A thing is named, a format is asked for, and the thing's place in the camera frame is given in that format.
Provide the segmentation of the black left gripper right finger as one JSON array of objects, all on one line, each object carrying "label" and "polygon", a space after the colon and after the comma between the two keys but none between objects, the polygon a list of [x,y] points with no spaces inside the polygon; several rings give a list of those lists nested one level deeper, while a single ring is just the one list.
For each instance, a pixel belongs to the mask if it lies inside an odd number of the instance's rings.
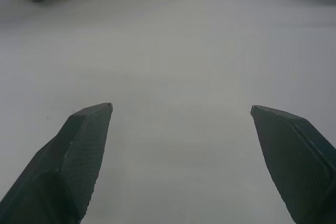
[{"label": "black left gripper right finger", "polygon": [[251,107],[271,179],[296,224],[336,224],[336,148],[306,119]]}]

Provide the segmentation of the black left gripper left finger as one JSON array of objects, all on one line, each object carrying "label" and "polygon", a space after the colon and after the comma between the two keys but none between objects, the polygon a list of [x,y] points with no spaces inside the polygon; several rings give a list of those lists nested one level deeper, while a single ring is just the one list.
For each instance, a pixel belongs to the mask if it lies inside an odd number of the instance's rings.
[{"label": "black left gripper left finger", "polygon": [[0,224],[81,224],[102,165],[113,106],[72,114],[0,201]]}]

